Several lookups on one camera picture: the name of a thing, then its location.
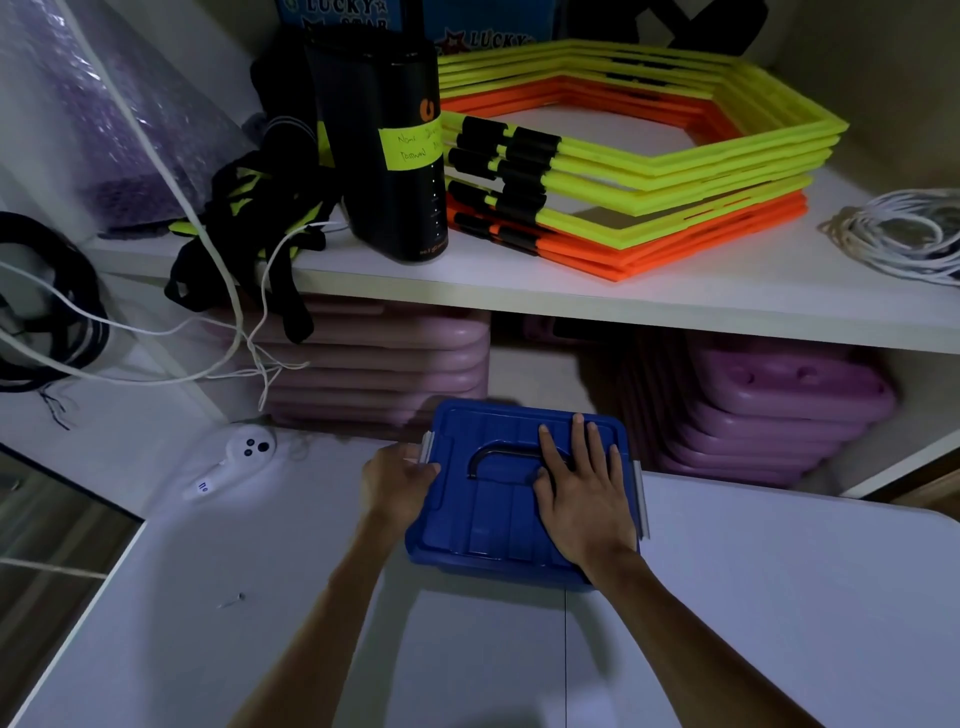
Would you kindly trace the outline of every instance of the box lid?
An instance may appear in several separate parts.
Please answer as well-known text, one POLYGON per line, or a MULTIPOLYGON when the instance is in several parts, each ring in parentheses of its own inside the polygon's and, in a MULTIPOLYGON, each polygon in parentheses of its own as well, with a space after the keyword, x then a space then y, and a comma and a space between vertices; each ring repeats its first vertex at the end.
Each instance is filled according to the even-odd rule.
MULTIPOLYGON (((434 413, 429 461, 440 463, 420 517, 406 534, 418 564, 484 571, 489 576, 583 588, 587 578, 552 544, 540 522, 533 483, 543 465, 538 426, 547 425, 564 459, 573 413, 475 400, 446 400, 434 413)), ((604 450, 616 443, 624 489, 640 533, 627 432, 612 417, 586 415, 604 450)))

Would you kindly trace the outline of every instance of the small screw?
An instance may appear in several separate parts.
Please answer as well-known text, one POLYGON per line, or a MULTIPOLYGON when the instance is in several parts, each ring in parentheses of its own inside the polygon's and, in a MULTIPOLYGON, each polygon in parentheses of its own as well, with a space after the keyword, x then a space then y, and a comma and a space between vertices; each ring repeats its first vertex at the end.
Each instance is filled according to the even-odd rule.
POLYGON ((247 598, 247 595, 245 595, 243 592, 240 592, 240 593, 239 593, 237 596, 235 596, 233 599, 230 599, 229 601, 225 601, 223 604, 218 605, 218 606, 217 606, 217 609, 224 609, 225 607, 232 607, 232 606, 233 606, 234 604, 236 604, 238 601, 243 601, 243 600, 246 599, 246 598, 247 598))

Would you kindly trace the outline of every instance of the white countertop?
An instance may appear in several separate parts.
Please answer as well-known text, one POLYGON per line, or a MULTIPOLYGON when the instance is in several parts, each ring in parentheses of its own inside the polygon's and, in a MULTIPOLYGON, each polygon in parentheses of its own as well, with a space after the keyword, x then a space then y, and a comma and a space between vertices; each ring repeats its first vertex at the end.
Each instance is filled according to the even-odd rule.
MULTIPOLYGON (((48 670, 19 728, 223 725, 344 552, 379 443, 279 434, 270 468, 184 503, 182 482, 48 670), (246 601, 218 610, 237 592, 246 601)), ((826 726, 952 726, 960 715, 960 524, 938 514, 644 476, 668 588, 826 726)), ((402 549, 380 580, 338 725, 676 726, 603 597, 453 576, 402 549)))

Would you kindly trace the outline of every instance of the hand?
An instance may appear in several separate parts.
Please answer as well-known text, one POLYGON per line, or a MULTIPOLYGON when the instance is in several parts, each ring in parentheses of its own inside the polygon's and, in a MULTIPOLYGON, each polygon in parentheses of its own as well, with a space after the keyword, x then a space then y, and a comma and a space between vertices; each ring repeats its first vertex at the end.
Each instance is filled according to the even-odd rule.
POLYGON ((430 483, 440 472, 437 463, 418 464, 419 457, 419 445, 396 443, 379 449, 363 467, 367 518, 395 541, 420 515, 430 483))
POLYGON ((540 447, 546 469, 534 483, 540 519, 554 545, 567 561, 576 564, 589 577, 591 565, 617 551, 636 552, 636 527, 623 490, 623 463, 616 445, 610 448, 610 469, 594 423, 584 416, 573 416, 570 442, 576 471, 572 473, 557 452, 546 425, 540 426, 540 447), (550 474, 557 483, 554 495, 550 474))

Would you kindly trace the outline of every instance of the pink step platform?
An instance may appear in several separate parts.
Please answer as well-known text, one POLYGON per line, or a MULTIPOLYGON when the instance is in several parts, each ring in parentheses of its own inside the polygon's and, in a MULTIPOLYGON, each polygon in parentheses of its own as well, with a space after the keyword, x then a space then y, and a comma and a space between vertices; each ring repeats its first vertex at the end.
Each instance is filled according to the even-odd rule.
POLYGON ((850 348, 749 336, 724 335, 719 342, 710 335, 689 336, 691 353, 679 331, 638 328, 633 352, 623 363, 625 420, 637 451, 647 459, 644 467, 651 470, 790 486, 860 436, 869 422, 889 416, 896 405, 889 384, 870 367, 847 359, 850 348), (730 378, 739 374, 722 376, 731 367, 762 375, 750 384, 731 386, 730 378), (788 375, 796 378, 809 368, 822 374, 809 388, 787 381, 788 375), (755 382, 763 386, 749 389, 755 382), (713 397, 718 391, 720 401, 713 397), (739 412, 723 407, 731 401, 739 412), (814 419, 809 417, 814 411, 843 414, 841 420, 814 419))
MULTIPOLYGON (((271 387, 266 410, 279 424, 330 431, 346 426, 352 435, 386 437, 428 427, 444 399, 486 397, 489 311, 332 296, 304 301, 314 314, 306 342, 290 344, 274 316, 256 337, 280 361, 310 362, 282 372, 271 387)), ((245 328, 258 320, 251 310, 245 328)), ((210 330, 229 338, 229 329, 210 330)), ((236 361, 246 368, 251 358, 242 350, 236 361)))
POLYGON ((733 414, 874 423, 897 406, 890 385, 846 360, 844 347, 810 352, 789 340, 702 331, 689 332, 687 346, 704 395, 733 414))

